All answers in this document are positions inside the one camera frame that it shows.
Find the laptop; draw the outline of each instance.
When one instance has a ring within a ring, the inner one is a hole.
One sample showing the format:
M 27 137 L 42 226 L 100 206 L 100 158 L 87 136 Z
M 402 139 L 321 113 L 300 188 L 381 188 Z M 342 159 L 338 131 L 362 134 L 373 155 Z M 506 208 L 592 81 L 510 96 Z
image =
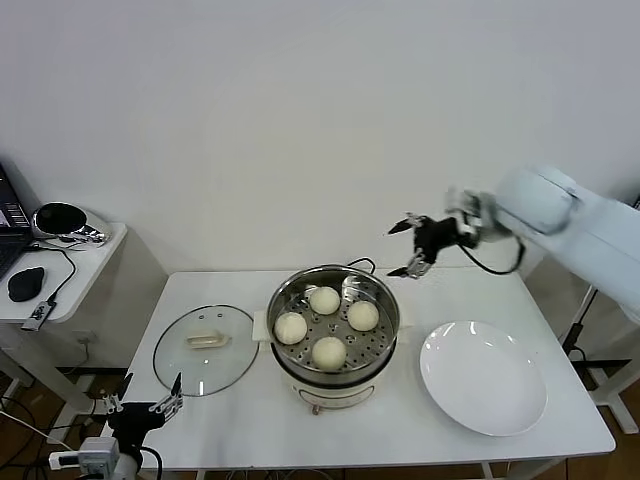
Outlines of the laptop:
M 29 219 L 0 166 L 0 278 L 6 275 L 32 240 Z

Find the laptop screen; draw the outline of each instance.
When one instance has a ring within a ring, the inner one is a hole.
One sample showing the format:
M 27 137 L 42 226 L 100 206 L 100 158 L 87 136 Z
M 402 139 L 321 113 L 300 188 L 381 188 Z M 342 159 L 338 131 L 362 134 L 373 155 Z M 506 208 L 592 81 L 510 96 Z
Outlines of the laptop screen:
M 16 192 L 11 187 L 7 174 L 0 167 L 0 232 L 30 228 Z

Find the usb device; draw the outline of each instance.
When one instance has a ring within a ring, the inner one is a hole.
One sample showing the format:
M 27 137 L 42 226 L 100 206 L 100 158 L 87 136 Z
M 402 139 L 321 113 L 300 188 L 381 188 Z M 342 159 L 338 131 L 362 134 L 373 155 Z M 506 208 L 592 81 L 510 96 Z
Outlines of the usb device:
M 31 313 L 27 321 L 24 322 L 22 324 L 22 327 L 20 328 L 28 332 L 37 332 L 38 330 L 40 330 L 40 327 L 49 317 L 49 314 L 55 306 L 56 302 L 54 302 L 53 300 L 40 302 L 36 309 Z

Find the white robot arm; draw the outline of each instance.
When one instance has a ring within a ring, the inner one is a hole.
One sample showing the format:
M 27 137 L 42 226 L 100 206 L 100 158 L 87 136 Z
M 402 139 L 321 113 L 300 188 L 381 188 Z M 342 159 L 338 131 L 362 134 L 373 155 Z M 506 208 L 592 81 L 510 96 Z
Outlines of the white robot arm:
M 446 212 L 452 217 L 439 222 L 409 214 L 391 229 L 412 228 L 415 251 L 407 267 L 390 275 L 419 278 L 442 248 L 460 245 L 468 253 L 466 248 L 513 235 L 540 246 L 602 293 L 640 312 L 640 211 L 543 167 L 508 176 L 495 195 L 450 193 Z

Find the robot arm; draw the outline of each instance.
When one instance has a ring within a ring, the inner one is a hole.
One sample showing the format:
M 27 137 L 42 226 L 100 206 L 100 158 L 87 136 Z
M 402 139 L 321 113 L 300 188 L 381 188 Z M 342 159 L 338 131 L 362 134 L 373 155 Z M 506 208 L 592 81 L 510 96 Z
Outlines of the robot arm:
M 127 375 L 116 392 L 104 398 L 113 436 L 89 437 L 77 452 L 53 452 L 49 456 L 52 470 L 79 468 L 86 479 L 135 480 L 142 466 L 140 451 L 150 450 L 142 446 L 144 438 L 173 418 L 183 400 L 182 378 L 178 374 L 169 395 L 159 402 L 122 403 L 132 376 Z
M 413 229 L 414 255 L 393 276 L 419 278 L 443 248 L 475 248 L 508 236 L 540 246 L 569 271 L 631 311 L 640 311 L 640 212 L 599 197 L 552 168 L 523 169 L 495 195 L 449 193 L 451 216 L 409 214 L 389 233 Z

